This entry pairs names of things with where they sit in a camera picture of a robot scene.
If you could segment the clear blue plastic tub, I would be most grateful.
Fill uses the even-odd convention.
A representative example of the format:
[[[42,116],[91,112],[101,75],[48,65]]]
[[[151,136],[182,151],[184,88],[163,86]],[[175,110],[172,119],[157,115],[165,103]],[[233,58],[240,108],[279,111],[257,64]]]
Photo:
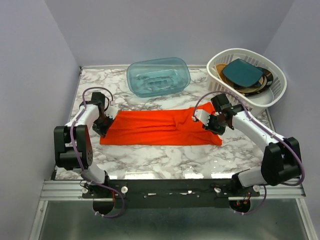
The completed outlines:
[[[126,78],[130,91],[140,98],[179,93],[191,82],[187,64],[177,57],[135,62]]]

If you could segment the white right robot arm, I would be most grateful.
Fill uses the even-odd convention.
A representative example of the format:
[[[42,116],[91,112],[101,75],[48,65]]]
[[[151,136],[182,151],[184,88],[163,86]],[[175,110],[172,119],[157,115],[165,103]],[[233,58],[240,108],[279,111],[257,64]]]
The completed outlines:
[[[289,185],[289,180],[305,179],[300,144],[294,137],[286,138],[259,122],[240,102],[232,105],[228,93],[218,91],[211,98],[215,113],[195,108],[193,119],[202,123],[203,129],[216,135],[223,135],[226,128],[239,130],[254,142],[263,152],[259,167],[250,168],[231,177],[230,191],[241,196],[248,187],[255,185]]]

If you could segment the orange t shirt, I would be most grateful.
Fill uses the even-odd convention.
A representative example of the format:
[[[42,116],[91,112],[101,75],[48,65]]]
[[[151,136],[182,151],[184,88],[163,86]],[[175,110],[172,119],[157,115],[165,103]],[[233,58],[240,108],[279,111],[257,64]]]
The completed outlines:
[[[121,111],[101,145],[221,146],[221,138],[192,120],[194,108]]]

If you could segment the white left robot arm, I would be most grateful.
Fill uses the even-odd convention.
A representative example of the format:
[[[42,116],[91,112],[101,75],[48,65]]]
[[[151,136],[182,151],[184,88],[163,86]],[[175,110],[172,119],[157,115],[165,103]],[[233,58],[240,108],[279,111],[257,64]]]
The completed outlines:
[[[89,101],[82,101],[72,120],[53,131],[57,167],[78,170],[84,180],[94,183],[93,191],[101,198],[110,194],[111,185],[106,171],[93,161],[90,130],[104,138],[115,121],[118,110],[110,104],[105,106],[107,99],[102,92],[93,92]]]

